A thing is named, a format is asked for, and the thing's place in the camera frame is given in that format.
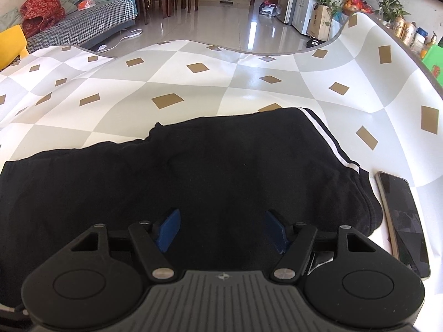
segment white stripe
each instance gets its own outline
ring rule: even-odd
[[[307,112],[304,108],[297,107],[300,111],[302,111],[306,117],[311,121],[311,123],[314,125],[314,127],[317,129],[317,131],[320,133],[320,135],[323,136],[329,147],[331,147],[332,152],[334,152],[334,155],[338,160],[343,164],[345,167],[352,168],[355,170],[358,174],[360,174],[360,167],[358,167],[355,163],[348,163],[342,155],[338,153],[337,146],[335,145],[334,141],[329,137],[329,135],[325,132],[325,130],[320,126],[320,124]]]

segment cardboard box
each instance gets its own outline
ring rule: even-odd
[[[322,41],[329,40],[329,30],[331,29],[332,16],[328,11],[328,7],[318,5],[312,12],[311,21],[307,29],[307,33],[311,37],[315,37]]]

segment gray ribbed panel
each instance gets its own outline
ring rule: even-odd
[[[188,271],[151,289],[129,317],[103,332],[349,332],[309,309],[298,289],[266,280],[260,271]],[[404,327],[396,332],[413,332]],[[35,328],[33,332],[48,332]]]

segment gold can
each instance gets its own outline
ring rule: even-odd
[[[392,30],[394,32],[394,35],[397,36],[398,38],[401,37],[405,23],[406,23],[405,19],[400,16],[398,16],[394,21]]]
[[[401,34],[401,40],[404,42],[406,46],[411,45],[415,35],[415,31],[416,31],[415,23],[413,22],[405,23],[405,26],[403,27],[403,32]]]

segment phone screen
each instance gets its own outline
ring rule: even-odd
[[[398,259],[420,278],[427,278],[430,275],[427,248],[408,182],[383,172],[379,172],[379,176],[387,204],[385,207],[395,230]]]

